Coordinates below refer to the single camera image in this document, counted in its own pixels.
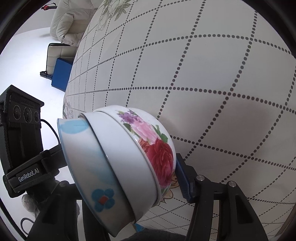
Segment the white gloved left hand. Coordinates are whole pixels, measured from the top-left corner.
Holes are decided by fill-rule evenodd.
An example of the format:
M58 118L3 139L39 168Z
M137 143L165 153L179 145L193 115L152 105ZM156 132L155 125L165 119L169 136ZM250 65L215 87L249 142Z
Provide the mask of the white gloved left hand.
M36 202L36 200L32 196L28 194L24 194L22 196L21 201L24 209L28 211L30 214L32 214L36 219L41 212L41 206Z

